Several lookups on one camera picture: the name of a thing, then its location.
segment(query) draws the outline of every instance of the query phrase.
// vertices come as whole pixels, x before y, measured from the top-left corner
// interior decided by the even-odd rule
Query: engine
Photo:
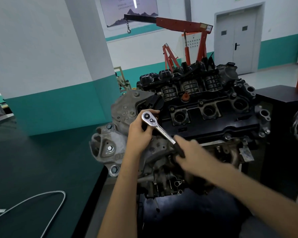
[[[215,66],[212,58],[188,66],[142,75],[137,90],[131,90],[111,106],[112,122],[98,127],[90,147],[111,177],[119,175],[129,125],[148,108],[159,109],[157,117],[169,135],[196,139],[222,162],[238,168],[253,160],[250,149],[270,133],[270,113],[257,105],[255,89],[240,79],[234,63]],[[184,172],[175,162],[171,143],[154,130],[142,153],[138,193],[147,198],[168,196],[191,188],[206,194],[213,185]]]

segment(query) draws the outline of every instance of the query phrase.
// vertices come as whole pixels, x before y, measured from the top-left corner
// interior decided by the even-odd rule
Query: poster
[[[100,0],[107,27],[126,24],[124,14],[158,16],[157,0]]]

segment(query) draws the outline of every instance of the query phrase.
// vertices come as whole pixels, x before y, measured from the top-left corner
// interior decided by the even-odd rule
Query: ratchet wrench
[[[171,142],[171,144],[173,144],[173,147],[178,152],[178,154],[181,157],[185,158],[182,148],[180,148],[179,144],[170,135],[168,135],[168,133],[158,124],[157,119],[151,112],[149,112],[149,111],[143,112],[141,119],[146,124],[154,127],[156,130],[158,130],[167,140],[169,140]]]

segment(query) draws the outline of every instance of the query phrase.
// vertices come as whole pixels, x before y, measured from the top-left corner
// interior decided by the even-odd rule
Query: hand
[[[126,152],[128,151],[130,154],[140,155],[142,151],[144,151],[145,148],[147,148],[149,142],[151,141],[152,131],[154,128],[148,125],[146,131],[143,131],[141,127],[141,115],[145,111],[150,111],[152,114],[158,114],[160,112],[159,110],[153,109],[142,110],[138,114],[135,121],[130,124],[126,147]]]
[[[176,157],[181,168],[195,176],[212,181],[218,173],[221,162],[202,148],[196,140],[187,141],[178,135],[175,135],[174,139],[185,154],[185,158]]]

